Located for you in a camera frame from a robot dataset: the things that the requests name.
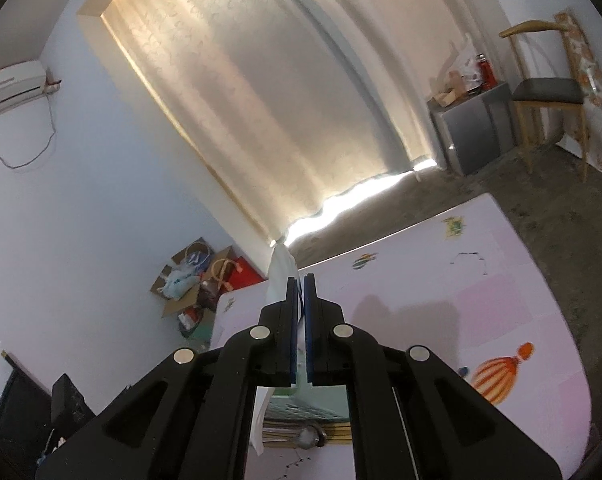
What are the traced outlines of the dark metal spoon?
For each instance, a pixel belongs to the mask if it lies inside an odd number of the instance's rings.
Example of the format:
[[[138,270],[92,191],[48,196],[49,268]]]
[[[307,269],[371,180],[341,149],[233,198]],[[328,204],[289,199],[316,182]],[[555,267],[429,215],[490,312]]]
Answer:
[[[288,448],[322,448],[327,434],[321,426],[314,424],[269,426],[263,429],[263,444],[279,445]]]

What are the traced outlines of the green paper bag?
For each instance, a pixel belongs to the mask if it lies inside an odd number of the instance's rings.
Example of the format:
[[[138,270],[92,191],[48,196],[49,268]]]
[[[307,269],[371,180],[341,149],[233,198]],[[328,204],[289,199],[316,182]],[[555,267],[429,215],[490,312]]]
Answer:
[[[215,313],[207,308],[190,307],[178,316],[179,331],[198,352],[208,351],[211,344]]]

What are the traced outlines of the green star-pattern utensil basket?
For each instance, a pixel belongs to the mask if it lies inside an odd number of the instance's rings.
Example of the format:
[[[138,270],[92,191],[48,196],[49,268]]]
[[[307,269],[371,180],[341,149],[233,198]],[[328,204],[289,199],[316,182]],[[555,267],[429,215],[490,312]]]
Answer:
[[[347,422],[350,418],[343,386],[276,389],[265,411],[267,420]]]

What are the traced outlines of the cardboard box pile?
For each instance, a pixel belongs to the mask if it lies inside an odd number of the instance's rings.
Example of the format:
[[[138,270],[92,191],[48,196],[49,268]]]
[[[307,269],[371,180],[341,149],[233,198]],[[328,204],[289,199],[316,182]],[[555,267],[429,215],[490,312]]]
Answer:
[[[150,291],[164,301],[161,316],[167,318],[189,308],[216,310],[224,275],[236,257],[233,246],[216,252],[198,238],[175,254],[164,266]]]

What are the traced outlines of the red paper bag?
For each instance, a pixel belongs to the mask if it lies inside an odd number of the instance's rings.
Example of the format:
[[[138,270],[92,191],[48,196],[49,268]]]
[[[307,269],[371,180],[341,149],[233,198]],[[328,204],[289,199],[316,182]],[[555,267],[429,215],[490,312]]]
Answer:
[[[227,292],[243,289],[264,281],[263,276],[243,257],[219,259],[213,264],[211,273],[213,278]]]

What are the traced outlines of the grey metal cabinet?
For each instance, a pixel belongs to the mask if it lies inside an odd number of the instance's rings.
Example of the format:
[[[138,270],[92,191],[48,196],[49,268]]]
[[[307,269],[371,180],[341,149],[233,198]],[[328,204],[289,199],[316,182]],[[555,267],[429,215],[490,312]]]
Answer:
[[[516,147],[511,91],[507,82],[443,107],[430,100],[428,108],[447,166],[466,177]]]

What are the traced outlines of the red thermos bottle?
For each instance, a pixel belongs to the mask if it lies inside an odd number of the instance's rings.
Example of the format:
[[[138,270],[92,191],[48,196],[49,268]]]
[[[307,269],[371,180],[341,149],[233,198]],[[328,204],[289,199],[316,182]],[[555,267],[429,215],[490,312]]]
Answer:
[[[486,91],[495,88],[498,85],[498,81],[490,61],[483,53],[479,53],[476,57],[476,62],[481,72],[482,89]]]

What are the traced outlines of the beige window curtain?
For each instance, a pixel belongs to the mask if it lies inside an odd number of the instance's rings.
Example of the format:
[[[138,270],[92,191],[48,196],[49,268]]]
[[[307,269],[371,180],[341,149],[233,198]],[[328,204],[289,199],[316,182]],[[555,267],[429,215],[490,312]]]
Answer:
[[[427,99],[473,40],[452,0],[111,0],[100,17],[268,240],[433,164]]]

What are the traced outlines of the wooden chair black seat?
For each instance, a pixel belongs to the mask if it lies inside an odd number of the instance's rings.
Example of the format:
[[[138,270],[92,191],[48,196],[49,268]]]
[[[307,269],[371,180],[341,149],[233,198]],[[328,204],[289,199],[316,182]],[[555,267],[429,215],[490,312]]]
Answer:
[[[536,32],[558,32],[561,36],[570,68],[571,76],[569,78],[531,77],[529,75],[529,70],[524,65],[522,55],[518,49],[517,36],[535,34]],[[523,113],[525,107],[574,110],[578,115],[578,143],[582,154],[581,179],[585,182],[588,175],[587,155],[589,151],[589,133],[585,111],[586,99],[578,82],[578,70],[570,47],[569,26],[548,21],[528,20],[502,30],[499,37],[509,41],[512,53],[514,53],[514,60],[522,75],[522,81],[512,92],[511,101],[514,103],[514,110],[519,122],[522,155],[526,170],[529,174],[532,174],[531,140]]]

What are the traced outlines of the white air conditioner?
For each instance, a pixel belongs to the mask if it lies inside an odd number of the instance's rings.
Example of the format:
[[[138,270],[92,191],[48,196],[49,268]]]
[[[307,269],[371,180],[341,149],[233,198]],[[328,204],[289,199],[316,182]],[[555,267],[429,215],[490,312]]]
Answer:
[[[42,96],[46,71],[40,61],[28,61],[0,70],[0,114]]]

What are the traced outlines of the floral cushion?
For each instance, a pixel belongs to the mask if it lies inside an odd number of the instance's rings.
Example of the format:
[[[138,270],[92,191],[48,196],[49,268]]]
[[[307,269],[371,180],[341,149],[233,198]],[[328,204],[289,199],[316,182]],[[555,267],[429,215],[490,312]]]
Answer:
[[[580,84],[586,101],[602,111],[602,71],[585,32],[570,8],[557,13],[555,22],[566,29],[563,43],[572,76]]]

